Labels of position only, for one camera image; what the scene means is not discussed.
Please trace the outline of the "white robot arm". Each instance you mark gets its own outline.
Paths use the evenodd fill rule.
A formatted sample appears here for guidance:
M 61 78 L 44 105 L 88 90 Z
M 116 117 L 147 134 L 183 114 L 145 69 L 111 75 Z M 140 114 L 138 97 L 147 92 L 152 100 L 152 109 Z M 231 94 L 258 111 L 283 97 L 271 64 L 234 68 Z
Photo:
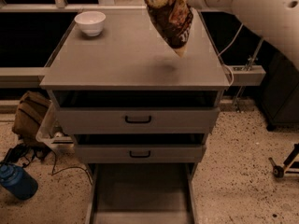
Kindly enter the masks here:
M 181 56 L 198 11 L 235 15 L 254 34 L 299 65 L 299 0 L 144 0 L 158 33 Z

